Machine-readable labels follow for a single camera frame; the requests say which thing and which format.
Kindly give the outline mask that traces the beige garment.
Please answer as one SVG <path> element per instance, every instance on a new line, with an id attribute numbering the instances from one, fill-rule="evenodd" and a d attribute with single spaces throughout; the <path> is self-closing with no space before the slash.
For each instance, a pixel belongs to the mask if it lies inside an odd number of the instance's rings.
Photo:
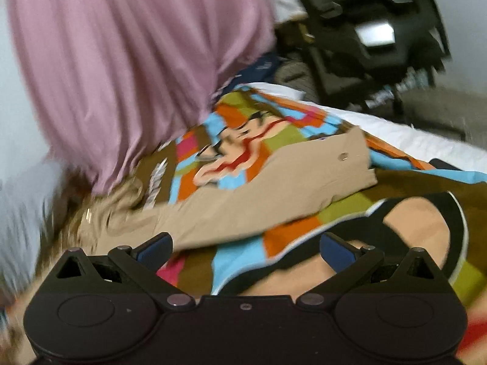
<path id="1" fill-rule="evenodd" d="M 233 242 L 316 214 L 332 202 L 377 183 L 365 134 L 347 133 L 278 149 L 250 182 L 236 189 L 203 186 L 179 203 L 134 210 L 140 180 L 95 200 L 73 230 L 92 255 L 118 245 L 136 247 L 161 232 L 177 251 Z"/>

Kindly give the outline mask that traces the colourful cartoon bedspread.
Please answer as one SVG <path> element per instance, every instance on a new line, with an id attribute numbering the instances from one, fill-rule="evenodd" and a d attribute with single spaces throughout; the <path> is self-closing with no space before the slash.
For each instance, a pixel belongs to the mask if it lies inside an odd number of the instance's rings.
<path id="1" fill-rule="evenodd" d="M 196 154 L 226 124 L 242 123 L 258 110 L 283 115 L 288 126 L 262 140 L 257 161 L 219 182 L 233 189 L 252 180 L 270 155 L 313 136 L 346 132 L 352 124 L 331 114 L 248 87 L 250 98 L 225 97 L 200 127 L 163 145 L 139 162 L 144 205 L 176 203 L 196 187 Z M 486 172 L 467 172 L 440 159 L 418 160 L 366 132 L 377 184 L 331 203 L 317 214 L 242 241 L 184 250 L 159 276 L 182 290 L 205 294 L 297 294 L 329 275 L 318 257 L 320 230 L 347 242 L 377 245 L 390 256 L 408 246 L 425 247 L 451 271 L 451 284 L 469 312 L 460 355 L 486 361 Z"/>

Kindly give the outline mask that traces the grey pillow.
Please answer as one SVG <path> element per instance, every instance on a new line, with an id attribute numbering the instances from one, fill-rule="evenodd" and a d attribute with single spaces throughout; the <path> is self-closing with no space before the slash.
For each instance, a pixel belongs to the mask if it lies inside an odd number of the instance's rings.
<path id="1" fill-rule="evenodd" d="M 69 174 L 41 162 L 1 188 L 1 292 L 15 297 L 36 275 L 43 252 L 67 217 Z"/>

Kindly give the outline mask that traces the white mattress sheet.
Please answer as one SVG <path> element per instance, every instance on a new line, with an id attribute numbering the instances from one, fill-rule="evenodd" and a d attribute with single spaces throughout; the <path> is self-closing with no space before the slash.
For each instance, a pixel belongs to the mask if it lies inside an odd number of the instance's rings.
<path id="1" fill-rule="evenodd" d="M 360 127 L 370 135 L 418 160 L 428 162 L 432 159 L 440 159 L 463 171 L 486 172 L 486 151 L 468 143 L 413 129 L 405 124 L 392 123 L 373 115 L 319 106 L 305 101 L 303 92 L 290 87 L 267 82 L 251 82 L 249 86 L 267 96 L 281 97 L 325 111 L 336 118 Z"/>

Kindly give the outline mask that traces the pink curtain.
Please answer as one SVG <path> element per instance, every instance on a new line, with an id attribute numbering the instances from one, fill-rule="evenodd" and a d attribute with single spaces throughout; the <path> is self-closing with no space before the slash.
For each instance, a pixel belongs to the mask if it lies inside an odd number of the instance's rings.
<path id="1" fill-rule="evenodd" d="M 272 0 L 7 0 L 7 12 L 50 151 L 97 193 L 203 122 L 274 43 Z"/>

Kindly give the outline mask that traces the dark blue patterned cloth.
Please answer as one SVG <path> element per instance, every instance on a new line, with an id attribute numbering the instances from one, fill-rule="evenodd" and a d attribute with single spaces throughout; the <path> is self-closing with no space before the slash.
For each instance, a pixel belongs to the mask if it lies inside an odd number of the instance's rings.
<path id="1" fill-rule="evenodd" d="M 232 92 L 240 84 L 251 82 L 272 82 L 281 60 L 275 52 L 260 56 L 253 64 L 241 69 L 219 90 L 220 95 Z"/>

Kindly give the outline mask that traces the black office chair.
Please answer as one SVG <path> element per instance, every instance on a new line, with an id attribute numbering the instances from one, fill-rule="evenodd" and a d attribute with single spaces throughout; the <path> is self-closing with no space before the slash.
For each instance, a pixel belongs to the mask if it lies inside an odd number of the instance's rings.
<path id="1" fill-rule="evenodd" d="M 442 71 L 450 46 L 435 0 L 300 0 L 302 50 L 321 105 Z"/>

